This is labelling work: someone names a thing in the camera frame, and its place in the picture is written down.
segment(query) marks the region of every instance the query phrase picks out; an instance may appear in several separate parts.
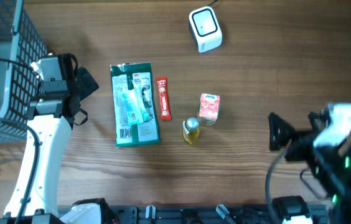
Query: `green light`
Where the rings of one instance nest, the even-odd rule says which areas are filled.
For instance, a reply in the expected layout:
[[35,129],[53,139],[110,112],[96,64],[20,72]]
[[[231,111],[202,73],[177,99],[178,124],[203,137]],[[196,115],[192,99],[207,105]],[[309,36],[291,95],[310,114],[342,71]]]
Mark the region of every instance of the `green light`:
[[349,168],[350,167],[350,158],[348,156],[345,157],[345,168]]
[[333,203],[333,204],[336,204],[336,202],[337,202],[337,195],[335,194],[335,195],[333,195],[333,197],[332,197],[332,203]]

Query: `teal packet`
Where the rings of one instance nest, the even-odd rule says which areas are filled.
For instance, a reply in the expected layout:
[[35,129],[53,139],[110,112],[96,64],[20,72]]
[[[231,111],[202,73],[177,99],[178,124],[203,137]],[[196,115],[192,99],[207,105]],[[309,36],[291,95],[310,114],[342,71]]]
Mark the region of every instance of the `teal packet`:
[[116,146],[159,143],[151,63],[111,65],[111,84]]

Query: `red snack bar wrapper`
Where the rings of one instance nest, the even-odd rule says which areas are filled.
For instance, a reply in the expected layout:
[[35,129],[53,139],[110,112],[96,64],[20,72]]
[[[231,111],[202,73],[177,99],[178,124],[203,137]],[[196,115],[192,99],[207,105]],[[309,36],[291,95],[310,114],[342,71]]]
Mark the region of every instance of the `red snack bar wrapper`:
[[159,101],[161,102],[161,118],[162,120],[171,120],[167,77],[158,77],[156,83],[159,90]]

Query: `yellow liquid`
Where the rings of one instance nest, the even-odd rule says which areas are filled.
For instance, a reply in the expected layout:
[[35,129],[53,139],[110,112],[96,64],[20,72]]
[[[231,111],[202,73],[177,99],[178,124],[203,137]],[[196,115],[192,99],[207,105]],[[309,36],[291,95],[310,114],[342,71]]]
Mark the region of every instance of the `yellow liquid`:
[[188,131],[189,134],[187,134],[185,130],[182,131],[182,137],[184,137],[184,141],[188,144],[195,144],[198,141],[198,137],[200,134],[200,126],[198,126],[198,128],[195,130]]

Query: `plastic basket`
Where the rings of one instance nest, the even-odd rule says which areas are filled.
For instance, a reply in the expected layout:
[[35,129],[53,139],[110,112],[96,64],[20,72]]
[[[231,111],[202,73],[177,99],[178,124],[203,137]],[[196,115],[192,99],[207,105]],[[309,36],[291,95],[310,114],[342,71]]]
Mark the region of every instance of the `plastic basket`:
[[[26,65],[47,55],[47,47],[31,19],[23,10],[23,1],[0,0],[0,58]],[[29,70],[0,62],[0,118],[27,122],[25,107],[37,93],[38,79]],[[27,131],[0,122],[0,142],[24,141]]]

